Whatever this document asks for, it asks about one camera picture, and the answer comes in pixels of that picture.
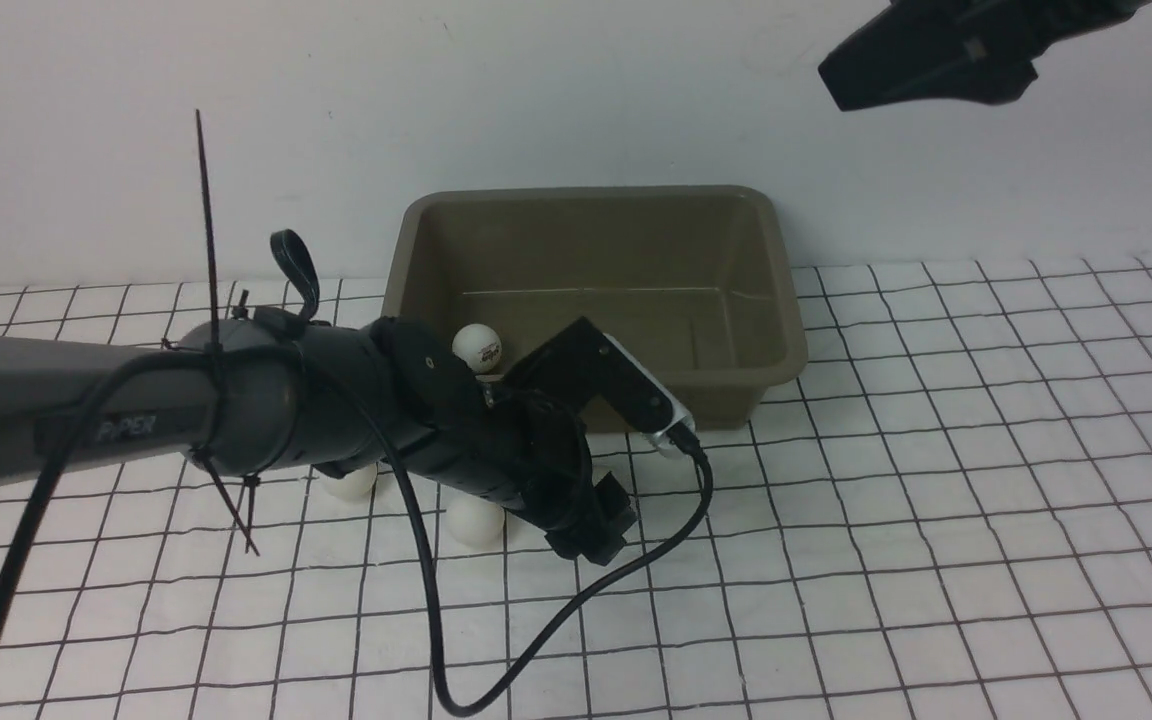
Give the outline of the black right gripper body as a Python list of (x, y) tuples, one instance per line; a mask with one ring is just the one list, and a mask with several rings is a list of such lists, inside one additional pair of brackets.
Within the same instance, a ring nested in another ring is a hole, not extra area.
[(1119, 26), (1147, 1), (984, 1), (975, 47), (984, 58), (1029, 61), (1069, 38)]

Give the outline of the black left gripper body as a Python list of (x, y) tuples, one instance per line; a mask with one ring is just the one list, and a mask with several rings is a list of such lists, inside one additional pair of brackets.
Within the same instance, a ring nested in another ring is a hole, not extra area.
[(605, 566), (626, 547), (630, 501), (596, 477), (579, 416), (611, 367), (593, 323), (568, 324), (499, 381), (422, 323), (382, 318), (366, 336), (381, 373), (369, 406), (407, 470), (511, 511), (563, 559)]

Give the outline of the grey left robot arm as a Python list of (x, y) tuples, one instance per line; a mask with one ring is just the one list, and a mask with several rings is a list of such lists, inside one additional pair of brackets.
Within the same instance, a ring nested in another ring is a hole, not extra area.
[(634, 429), (664, 429), (664, 393), (623, 348), (579, 318), (498, 381), (477, 378), (425, 324), (384, 316), (351, 329), (283, 311), (225, 319), (152, 351), (0, 338), (0, 482), (40, 473), (83, 401), (119, 367), (79, 438), (74, 469), (172, 452), (221, 477), (311, 467), (340, 478), (385, 457), (503, 507), (563, 559), (608, 564), (632, 524), (623, 488), (596, 480), (579, 414), (602, 397)]

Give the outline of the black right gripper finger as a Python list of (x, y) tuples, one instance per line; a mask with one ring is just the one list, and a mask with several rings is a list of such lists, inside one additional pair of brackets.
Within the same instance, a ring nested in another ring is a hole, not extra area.
[(838, 109), (954, 100), (1014, 103), (1043, 45), (1020, 1), (893, 1), (818, 71)]

